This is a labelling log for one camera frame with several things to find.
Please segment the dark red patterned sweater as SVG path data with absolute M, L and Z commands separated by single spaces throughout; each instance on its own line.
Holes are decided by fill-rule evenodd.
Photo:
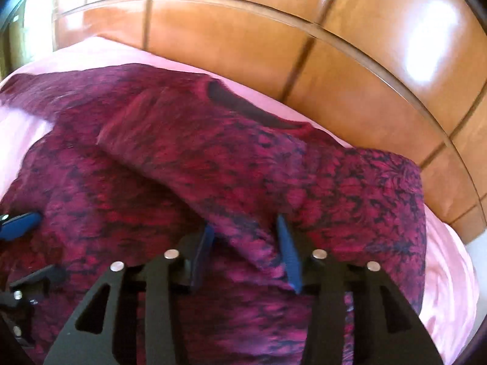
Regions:
M 287 284 L 278 216 L 337 259 L 378 262 L 422 307 L 422 182 L 405 157 L 346 148 L 208 75 L 142 64 L 17 74 L 1 103 L 53 125 L 1 202 L 43 216 L 2 249 L 2 279 L 67 273 L 36 310 L 35 363 L 110 263 L 143 264 L 205 225 L 217 241 L 202 287 L 178 302 L 193 364 L 299 363 L 312 301 Z

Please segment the wooden panelled headboard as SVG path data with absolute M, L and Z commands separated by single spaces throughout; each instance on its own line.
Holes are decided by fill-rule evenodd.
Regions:
M 486 32 L 466 0 L 26 0 L 26 46 L 102 36 L 415 161 L 464 242 L 486 229 Z

